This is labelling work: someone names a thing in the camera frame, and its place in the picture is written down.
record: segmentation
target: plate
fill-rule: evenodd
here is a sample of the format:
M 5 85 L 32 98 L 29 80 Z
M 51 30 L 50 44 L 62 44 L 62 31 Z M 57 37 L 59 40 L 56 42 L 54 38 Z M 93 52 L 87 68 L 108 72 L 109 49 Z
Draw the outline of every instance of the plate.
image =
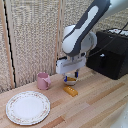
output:
M 39 92 L 27 91 L 13 96 L 6 105 L 8 118 L 20 125 L 42 121 L 50 112 L 50 102 Z

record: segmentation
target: cable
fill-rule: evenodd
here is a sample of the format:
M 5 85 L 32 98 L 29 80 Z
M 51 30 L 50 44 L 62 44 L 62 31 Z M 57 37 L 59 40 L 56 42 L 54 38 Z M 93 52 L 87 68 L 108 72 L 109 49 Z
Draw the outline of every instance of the cable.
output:
M 95 52 L 95 53 L 93 53 L 93 54 L 91 54 L 91 55 L 89 55 L 89 56 L 87 56 L 86 58 L 89 58 L 89 57 L 91 57 L 91 56 L 93 56 L 93 55 L 95 55 L 95 54 L 97 54 L 97 53 L 99 53 L 100 51 L 102 51 L 104 48 L 106 48 L 109 44 L 111 44 L 119 35 L 120 35 L 120 33 L 127 27 L 127 25 L 128 25 L 128 22 L 125 24 L 125 26 L 121 29 L 121 31 L 118 33 L 118 34 L 116 34 L 116 36 L 108 43 L 108 44 L 106 44 L 103 48 L 101 48 L 99 51 L 97 51 L 97 52 Z

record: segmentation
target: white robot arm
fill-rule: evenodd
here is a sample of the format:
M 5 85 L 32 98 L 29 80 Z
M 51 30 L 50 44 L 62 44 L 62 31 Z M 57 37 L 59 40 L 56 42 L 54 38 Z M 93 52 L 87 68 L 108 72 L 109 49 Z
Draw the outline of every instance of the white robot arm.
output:
M 58 60 L 56 72 L 64 74 L 83 67 L 86 58 L 82 53 L 97 43 L 96 35 L 89 31 L 98 21 L 127 7 L 128 0 L 94 0 L 76 25 L 65 28 L 62 50 L 70 59 Z

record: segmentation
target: wooden table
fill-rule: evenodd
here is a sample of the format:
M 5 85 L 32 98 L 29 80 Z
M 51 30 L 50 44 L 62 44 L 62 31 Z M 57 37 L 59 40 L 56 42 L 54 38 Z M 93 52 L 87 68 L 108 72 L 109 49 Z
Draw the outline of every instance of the wooden table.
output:
M 34 82 L 0 94 L 0 128 L 109 128 L 128 102 L 128 75 L 115 81 L 84 67 L 73 86 L 78 91 L 75 97 L 63 91 L 61 75 L 51 76 L 51 81 L 49 90 L 37 89 Z M 40 92 L 51 103 L 49 115 L 36 125 L 20 126 L 6 116 L 8 100 L 25 91 Z

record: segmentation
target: pink cup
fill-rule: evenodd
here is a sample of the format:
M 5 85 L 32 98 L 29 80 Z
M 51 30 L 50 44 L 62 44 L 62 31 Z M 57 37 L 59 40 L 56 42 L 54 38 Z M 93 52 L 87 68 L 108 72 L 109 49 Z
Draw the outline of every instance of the pink cup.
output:
M 37 74 L 37 87 L 40 90 L 47 90 L 51 84 L 50 77 L 45 72 L 40 72 Z

